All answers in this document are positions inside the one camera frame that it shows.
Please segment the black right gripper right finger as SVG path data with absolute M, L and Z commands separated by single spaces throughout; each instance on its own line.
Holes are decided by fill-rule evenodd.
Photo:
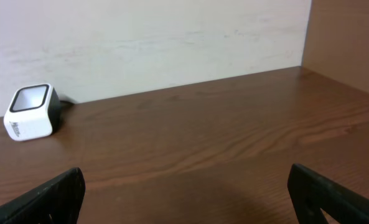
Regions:
M 369 199 L 293 164 L 287 189 L 299 223 L 327 223 L 324 212 L 339 223 L 369 223 Z

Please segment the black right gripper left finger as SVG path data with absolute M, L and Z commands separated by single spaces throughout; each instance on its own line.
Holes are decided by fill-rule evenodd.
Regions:
M 0 223 L 73 223 L 85 195 L 80 168 L 69 169 L 0 206 Z

